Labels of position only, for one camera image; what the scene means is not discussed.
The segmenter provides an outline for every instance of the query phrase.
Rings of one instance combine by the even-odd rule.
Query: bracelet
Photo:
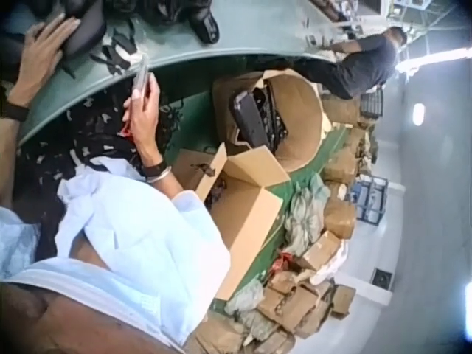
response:
[[[148,177],[146,178],[146,182],[149,184],[155,183],[157,181],[161,181],[165,176],[167,176],[170,173],[170,166],[167,166],[164,171],[159,176],[156,177]]]

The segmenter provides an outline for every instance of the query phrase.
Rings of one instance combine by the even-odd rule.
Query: red item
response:
[[[131,129],[130,129],[130,121],[125,122],[125,126],[122,128],[122,130],[118,133],[118,135],[133,141],[133,134],[131,134]]]
[[[279,257],[274,261],[274,263],[272,264],[271,270],[268,273],[269,278],[273,277],[276,273],[279,273],[280,271],[287,271],[288,264],[292,262],[293,259],[294,259],[294,256],[292,254],[286,253],[286,252],[280,252]]]

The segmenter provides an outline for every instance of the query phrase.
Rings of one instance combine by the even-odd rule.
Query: wrist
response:
[[[139,156],[141,156],[142,164],[145,167],[156,166],[164,161],[164,158],[157,149],[157,145],[137,148]]]
[[[36,92],[32,88],[25,88],[16,84],[8,94],[7,101],[13,105],[29,108],[35,96]]]

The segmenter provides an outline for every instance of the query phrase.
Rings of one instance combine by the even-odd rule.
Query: hand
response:
[[[162,159],[156,143],[156,129],[159,122],[159,95],[160,88],[154,74],[149,75],[148,94],[143,97],[142,92],[133,91],[123,105],[126,109],[123,122],[130,121],[130,130],[133,140],[143,163],[158,164]]]
[[[62,58],[60,47],[77,29],[80,20],[59,15],[50,24],[36,24],[27,31],[21,55],[18,80],[8,97],[16,105],[29,106],[33,98],[54,74]]]

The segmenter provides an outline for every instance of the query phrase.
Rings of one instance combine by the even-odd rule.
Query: brown paper bag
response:
[[[356,155],[365,133],[366,132],[364,130],[359,128],[349,129],[349,134],[347,135],[344,146],[348,148],[354,155]]]
[[[221,141],[232,145],[229,146],[230,153],[235,150],[239,129],[229,110],[229,101],[243,90],[262,88],[264,80],[271,82],[277,110],[288,131],[274,155],[285,171],[298,170],[313,160],[318,152],[323,110],[316,88],[293,70],[252,72],[215,81],[212,95],[218,136]]]
[[[329,198],[324,207],[324,227],[337,238],[349,240],[353,236],[357,210],[349,201]]]
[[[324,166],[323,181],[333,181],[350,185],[357,175],[358,162],[349,148],[343,147]]]
[[[331,122],[355,125],[361,116],[361,101],[358,98],[342,100],[329,95],[322,98],[322,105]]]
[[[344,198],[346,197],[346,194],[347,194],[346,184],[327,181],[324,185],[328,187],[328,189],[330,190],[331,198],[337,198],[343,201]]]

